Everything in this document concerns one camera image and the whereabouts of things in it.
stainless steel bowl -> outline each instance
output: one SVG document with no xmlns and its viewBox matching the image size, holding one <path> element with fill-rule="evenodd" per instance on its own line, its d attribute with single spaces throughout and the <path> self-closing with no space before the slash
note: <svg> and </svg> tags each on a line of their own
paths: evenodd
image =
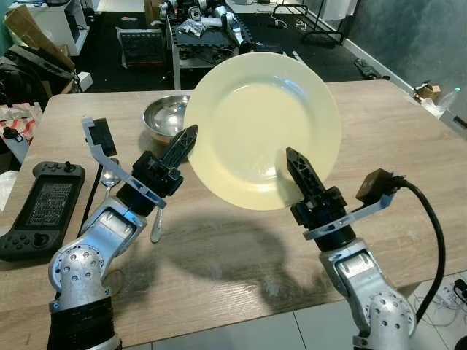
<svg viewBox="0 0 467 350">
<path fill-rule="evenodd" d="M 151 136 L 169 143 L 183 129 L 183 117 L 190 96 L 166 96 L 152 102 L 143 113 L 143 122 Z"/>
</svg>

spoon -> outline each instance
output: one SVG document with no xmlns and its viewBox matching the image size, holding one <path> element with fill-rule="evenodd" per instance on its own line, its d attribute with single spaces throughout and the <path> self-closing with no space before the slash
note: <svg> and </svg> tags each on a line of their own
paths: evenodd
<svg viewBox="0 0 467 350">
<path fill-rule="evenodd" d="M 158 243 L 161 239 L 162 234 L 162 209 L 158 208 L 157 213 L 155 213 L 154 225 L 151 230 L 151 242 Z"/>
<path fill-rule="evenodd" d="M 112 157 L 110 158 L 114 163 L 116 164 L 120 164 L 120 162 L 118 161 L 117 158 L 115 157 Z M 104 170 L 102 171 L 102 175 L 101 175 L 101 183 L 104 185 L 104 186 L 107 186 L 107 191 L 105 192 L 105 198 L 108 198 L 109 195 L 110 195 L 110 190 L 112 189 L 112 187 L 114 187 L 116 184 L 118 184 L 120 182 L 120 179 L 118 177 L 116 177 L 114 175 L 114 173 L 107 169 L 107 168 L 104 168 Z"/>
</svg>

metal rack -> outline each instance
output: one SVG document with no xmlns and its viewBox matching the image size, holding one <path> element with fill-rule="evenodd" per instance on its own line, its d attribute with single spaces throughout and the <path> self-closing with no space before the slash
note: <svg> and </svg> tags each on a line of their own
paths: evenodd
<svg viewBox="0 0 467 350">
<path fill-rule="evenodd" d="M 312 21 L 312 19 L 310 19 L 307 16 L 308 15 L 308 6 L 305 5 L 305 0 L 302 0 L 301 4 L 284 4 L 284 0 L 282 0 L 282 3 L 276 5 L 274 10 L 272 11 L 272 16 L 275 17 L 276 10 L 279 9 L 280 7 L 285 7 L 287 9 L 289 9 L 289 7 L 295 7 L 298 10 L 298 12 L 300 12 L 300 13 L 299 14 L 298 13 L 293 13 L 292 11 L 289 10 L 290 13 L 292 13 L 293 15 L 296 15 L 297 18 L 300 18 L 300 19 L 305 18 L 306 22 L 308 22 L 309 24 L 311 23 L 310 27 L 312 27 L 311 31 L 307 31 L 301 37 L 302 42 L 304 42 L 305 38 L 307 38 L 308 35 L 310 35 L 310 34 L 326 34 L 329 37 L 331 37 L 332 39 L 335 39 L 335 38 L 333 38 L 331 35 L 332 34 L 337 34 L 337 35 L 340 36 L 340 38 L 339 38 L 339 40 L 337 40 L 337 42 L 339 44 L 342 44 L 342 42 L 344 41 L 344 36 L 346 35 L 346 33 L 344 33 L 341 28 L 342 28 L 342 23 L 344 23 L 344 21 L 347 19 L 347 17 L 340 20 L 339 25 L 338 25 L 337 29 L 335 29 L 335 30 L 334 29 L 332 29 L 332 30 L 331 29 L 330 30 L 323 30 L 318 26 L 318 23 L 320 22 L 321 13 L 323 11 L 324 1 L 325 0 L 321 0 L 320 8 L 318 9 L 318 13 L 316 14 L 316 18 L 314 19 L 314 21 Z"/>
</svg>

yellowish plate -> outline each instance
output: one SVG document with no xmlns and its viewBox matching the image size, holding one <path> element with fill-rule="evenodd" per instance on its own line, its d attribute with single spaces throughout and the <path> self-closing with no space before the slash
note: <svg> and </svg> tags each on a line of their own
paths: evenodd
<svg viewBox="0 0 467 350">
<path fill-rule="evenodd" d="M 307 157 L 324 180 L 336 161 L 341 124 L 326 84 L 292 58 L 254 52 L 231 58 L 198 84 L 185 126 L 198 124 L 188 159 L 218 197 L 272 210 L 303 196 L 287 171 L 285 148 Z"/>
</svg>

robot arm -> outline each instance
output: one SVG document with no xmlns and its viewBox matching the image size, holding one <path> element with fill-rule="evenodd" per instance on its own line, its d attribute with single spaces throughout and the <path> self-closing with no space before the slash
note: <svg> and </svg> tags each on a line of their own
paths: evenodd
<svg viewBox="0 0 467 350">
<path fill-rule="evenodd" d="M 94 158 L 125 184 L 107 198 L 82 226 L 80 236 L 50 261 L 49 279 L 59 293 L 50 304 L 49 350 L 121 349 L 113 328 L 111 291 L 102 279 L 114 257 L 124 253 L 146 226 L 145 217 L 182 184 L 177 167 L 191 151 L 198 126 L 180 131 L 159 158 L 145 152 L 127 174 L 107 156 L 115 147 L 105 120 L 82 121 Z"/>
<path fill-rule="evenodd" d="M 350 224 L 389 206 L 396 190 L 394 176 L 379 169 L 369 174 L 358 191 L 363 202 L 349 214 L 337 187 L 325 189 L 309 161 L 287 149 L 287 167 L 304 199 L 291 211 L 320 249 L 320 261 L 334 287 L 346 298 L 359 329 L 355 349 L 409 350 L 416 318 L 407 300 L 384 278 L 376 259 Z"/>
</svg>

